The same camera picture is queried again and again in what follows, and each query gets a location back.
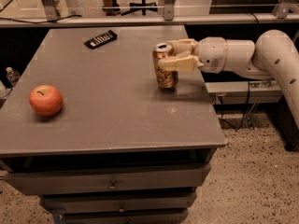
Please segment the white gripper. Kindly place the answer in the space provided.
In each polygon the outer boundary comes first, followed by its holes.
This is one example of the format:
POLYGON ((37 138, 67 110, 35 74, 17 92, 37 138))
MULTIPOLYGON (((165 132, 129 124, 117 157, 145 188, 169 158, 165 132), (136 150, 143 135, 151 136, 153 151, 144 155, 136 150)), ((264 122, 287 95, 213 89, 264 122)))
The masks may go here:
POLYGON ((165 71, 190 73, 200 68, 205 73, 218 74, 224 68, 227 44, 222 37, 207 37, 199 42, 193 38, 184 38, 169 40, 169 43, 172 44, 176 55, 183 52, 191 55, 161 59, 159 66, 165 71))

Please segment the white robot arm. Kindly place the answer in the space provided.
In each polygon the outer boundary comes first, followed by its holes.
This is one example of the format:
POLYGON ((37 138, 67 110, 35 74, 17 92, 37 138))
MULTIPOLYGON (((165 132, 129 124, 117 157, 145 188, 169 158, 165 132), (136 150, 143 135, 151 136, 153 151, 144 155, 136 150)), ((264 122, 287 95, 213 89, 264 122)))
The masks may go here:
POLYGON ((174 53, 162 58, 158 66, 165 71, 206 73, 233 72, 240 77, 265 80, 279 85, 299 126, 299 53, 288 35, 269 30, 251 40, 206 37, 200 41, 167 41, 174 53))

